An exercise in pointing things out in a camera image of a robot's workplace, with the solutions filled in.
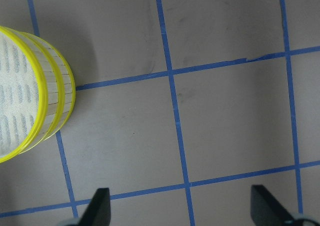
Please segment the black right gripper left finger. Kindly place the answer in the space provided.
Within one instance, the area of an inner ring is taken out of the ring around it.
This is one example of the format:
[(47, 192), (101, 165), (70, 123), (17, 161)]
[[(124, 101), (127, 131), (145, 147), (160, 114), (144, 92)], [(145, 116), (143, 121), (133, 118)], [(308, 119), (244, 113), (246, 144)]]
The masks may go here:
[(80, 226), (109, 226), (111, 223), (111, 200), (109, 188), (98, 188), (79, 220)]

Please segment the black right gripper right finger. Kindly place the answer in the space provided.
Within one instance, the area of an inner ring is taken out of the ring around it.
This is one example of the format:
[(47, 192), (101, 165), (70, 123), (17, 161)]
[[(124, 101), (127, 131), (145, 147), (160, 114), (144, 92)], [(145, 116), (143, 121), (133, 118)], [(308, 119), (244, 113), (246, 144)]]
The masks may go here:
[(256, 226), (294, 226), (295, 219), (263, 185), (250, 189), (250, 216)]

